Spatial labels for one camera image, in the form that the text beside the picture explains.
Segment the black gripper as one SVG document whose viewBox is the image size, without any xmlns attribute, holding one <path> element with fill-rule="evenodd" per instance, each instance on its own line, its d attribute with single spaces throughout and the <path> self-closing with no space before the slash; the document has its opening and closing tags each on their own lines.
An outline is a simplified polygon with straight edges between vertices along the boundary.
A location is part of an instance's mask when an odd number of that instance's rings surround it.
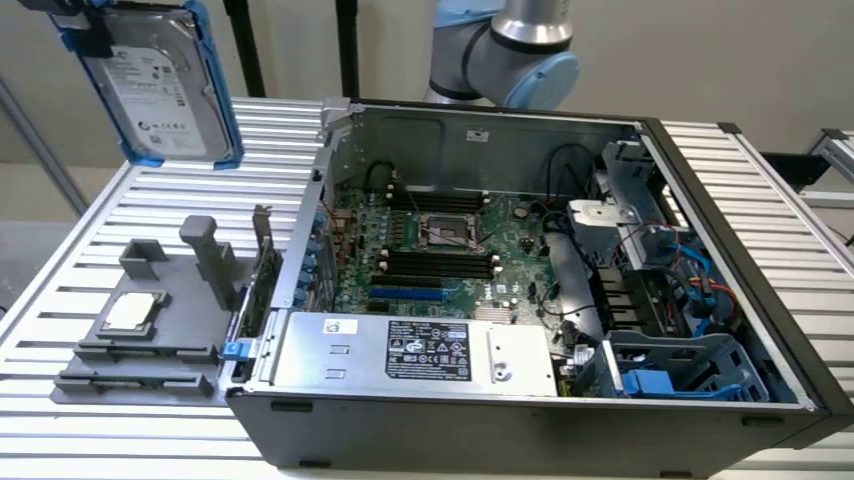
<svg viewBox="0 0 854 480">
<path fill-rule="evenodd" d="M 50 20 L 66 49 L 78 56 L 110 56 L 112 34 L 90 1 L 53 1 Z"/>
</svg>

